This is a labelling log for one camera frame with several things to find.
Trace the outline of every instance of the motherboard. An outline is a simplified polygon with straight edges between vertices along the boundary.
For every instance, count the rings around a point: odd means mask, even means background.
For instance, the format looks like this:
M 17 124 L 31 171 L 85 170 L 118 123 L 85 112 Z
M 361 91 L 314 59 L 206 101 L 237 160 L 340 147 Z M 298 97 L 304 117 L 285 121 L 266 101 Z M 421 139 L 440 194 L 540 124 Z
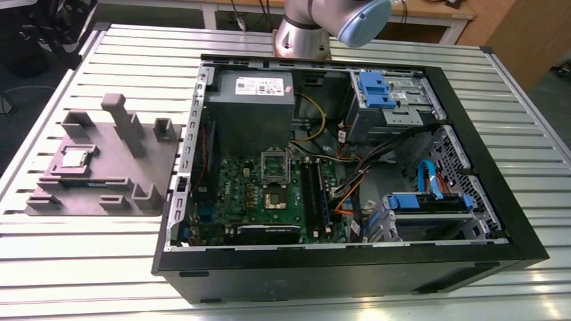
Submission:
M 320 158 L 222 159 L 216 203 L 194 209 L 200 242 L 226 245 L 233 233 L 256 230 L 264 239 L 269 229 L 281 229 L 296 243 L 345 242 L 345 222 L 326 206 L 336 184 L 334 164 Z

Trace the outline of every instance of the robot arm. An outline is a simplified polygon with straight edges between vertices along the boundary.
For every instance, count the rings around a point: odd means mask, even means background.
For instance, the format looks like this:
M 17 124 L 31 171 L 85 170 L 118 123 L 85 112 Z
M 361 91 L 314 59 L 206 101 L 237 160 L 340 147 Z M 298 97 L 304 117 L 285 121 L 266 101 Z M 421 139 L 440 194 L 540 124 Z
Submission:
M 325 59 L 329 34 L 360 47 L 386 24 L 394 0 L 288 0 L 276 35 L 276 53 L 285 58 Z

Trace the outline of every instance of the wooden desk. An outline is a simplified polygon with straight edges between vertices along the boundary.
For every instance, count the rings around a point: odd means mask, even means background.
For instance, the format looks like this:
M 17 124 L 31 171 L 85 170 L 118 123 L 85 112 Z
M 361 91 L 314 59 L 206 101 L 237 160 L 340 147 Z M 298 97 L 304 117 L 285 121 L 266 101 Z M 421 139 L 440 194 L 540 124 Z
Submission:
M 154 7 L 178 7 L 200 9 L 202 11 L 205 29 L 216 29 L 216 11 L 232 11 L 230 0 L 99 0 L 99 3 L 117 5 L 145 5 Z M 285 0 L 269 0 L 270 13 L 284 14 Z M 233 0 L 236 10 L 240 12 L 261 13 L 257 0 Z M 442 2 L 426 0 L 405 0 L 408 8 L 406 23 L 418 25 L 438 25 L 445 27 L 440 44 L 453 45 L 465 28 L 466 22 L 474 19 L 474 12 L 465 2 L 456 10 L 444 5 Z M 394 6 L 389 22 L 398 23 L 404 14 L 402 5 Z

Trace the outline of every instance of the yellow cable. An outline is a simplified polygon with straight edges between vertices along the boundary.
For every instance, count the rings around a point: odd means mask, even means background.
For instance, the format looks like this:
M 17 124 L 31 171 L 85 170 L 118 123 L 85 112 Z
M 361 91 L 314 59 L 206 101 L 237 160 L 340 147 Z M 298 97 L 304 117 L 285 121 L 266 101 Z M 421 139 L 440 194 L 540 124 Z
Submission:
M 342 203 L 345 203 L 348 197 L 350 196 L 350 194 L 354 192 L 354 189 L 357 189 L 360 183 L 362 182 L 362 179 L 365 179 L 365 176 L 362 175 L 362 177 L 360 178 L 358 182 L 356 182 L 354 186 L 350 188 L 350 190 L 348 191 L 345 197 L 340 200 L 337 206 L 334 207 L 334 213 L 338 212 L 340 206 L 342 205 Z
M 306 142 L 309 140 L 312 140 L 313 138 L 316 138 L 324 131 L 324 122 L 325 122 L 325 113 L 322 111 L 321 106 L 314 102 L 314 100 L 312 100 L 306 95 L 296 93 L 297 96 L 304 97 L 314 106 L 314 108 L 317 108 L 318 113 L 321 114 L 321 127 L 318 128 L 317 132 L 314 134 L 312 134 L 308 138 L 302 138 L 302 139 L 293 139 L 292 142 Z

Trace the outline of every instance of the metal table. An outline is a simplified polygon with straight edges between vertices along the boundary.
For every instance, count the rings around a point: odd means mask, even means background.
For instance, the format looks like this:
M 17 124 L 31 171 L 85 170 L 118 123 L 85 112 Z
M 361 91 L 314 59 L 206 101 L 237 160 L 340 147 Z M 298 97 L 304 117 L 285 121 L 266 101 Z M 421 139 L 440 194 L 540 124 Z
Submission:
M 121 92 L 141 122 L 160 116 L 184 124 L 200 54 L 269 56 L 270 36 L 113 25 L 90 35 L 82 65 L 66 73 L 0 180 L 0 317 L 571 318 L 569 151 L 494 56 L 474 47 L 384 41 L 360 49 L 333 41 L 330 48 L 336 60 L 444 69 L 550 259 L 450 294 L 189 305 L 149 273 L 158 217 L 29 217 L 25 200 L 65 134 L 57 122 L 66 110 L 110 121 L 101 96 Z

